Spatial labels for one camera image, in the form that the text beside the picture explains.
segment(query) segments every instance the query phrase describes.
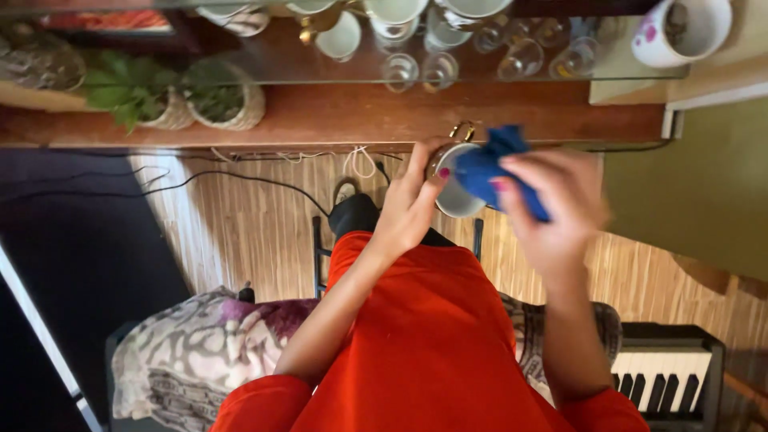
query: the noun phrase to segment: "woman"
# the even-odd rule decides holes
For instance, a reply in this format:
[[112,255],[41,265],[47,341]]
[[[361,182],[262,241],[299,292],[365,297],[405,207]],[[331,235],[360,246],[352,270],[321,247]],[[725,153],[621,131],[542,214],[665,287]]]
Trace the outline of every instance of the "woman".
[[546,290],[544,368],[555,409],[525,382],[511,322],[480,264],[429,227],[450,173],[425,181],[424,171],[449,142],[415,145],[380,216],[367,195],[339,194],[326,296],[275,374],[222,403],[213,432],[648,430],[612,388],[588,298],[584,254],[607,219],[596,160],[568,151],[500,160],[538,191],[547,224],[528,213],[516,183],[492,179]]

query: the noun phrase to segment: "black pants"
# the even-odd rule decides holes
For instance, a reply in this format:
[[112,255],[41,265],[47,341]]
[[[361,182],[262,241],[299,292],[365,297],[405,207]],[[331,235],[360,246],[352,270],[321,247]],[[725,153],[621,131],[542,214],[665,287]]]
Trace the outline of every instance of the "black pants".
[[[336,238],[352,231],[373,232],[379,221],[379,209],[367,194],[355,194],[338,205],[333,206],[328,225]],[[455,246],[449,239],[430,228],[422,239],[421,244],[427,246]]]

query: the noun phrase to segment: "green wall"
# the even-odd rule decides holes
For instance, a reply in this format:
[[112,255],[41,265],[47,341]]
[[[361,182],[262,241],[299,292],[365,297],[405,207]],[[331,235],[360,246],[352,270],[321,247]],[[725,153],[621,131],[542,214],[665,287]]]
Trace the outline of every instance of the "green wall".
[[683,137],[606,154],[610,231],[768,281],[768,98],[685,112]]

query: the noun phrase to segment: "red top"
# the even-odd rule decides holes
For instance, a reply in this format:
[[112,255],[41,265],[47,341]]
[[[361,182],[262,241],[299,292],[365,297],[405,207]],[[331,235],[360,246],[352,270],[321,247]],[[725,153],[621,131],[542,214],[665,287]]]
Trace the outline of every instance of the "red top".
[[[336,243],[328,286],[371,234]],[[210,432],[264,430],[646,431],[615,390],[559,412],[525,382],[511,321],[480,264],[465,248],[419,245],[384,273],[339,356],[312,394],[272,375],[233,391]]]

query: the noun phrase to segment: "shoe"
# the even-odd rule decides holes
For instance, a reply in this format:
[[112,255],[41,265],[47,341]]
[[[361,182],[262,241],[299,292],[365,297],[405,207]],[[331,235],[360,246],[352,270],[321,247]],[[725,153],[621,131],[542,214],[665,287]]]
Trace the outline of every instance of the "shoe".
[[336,185],[336,195],[333,198],[333,205],[338,205],[354,194],[357,194],[357,184],[351,178],[345,178]]

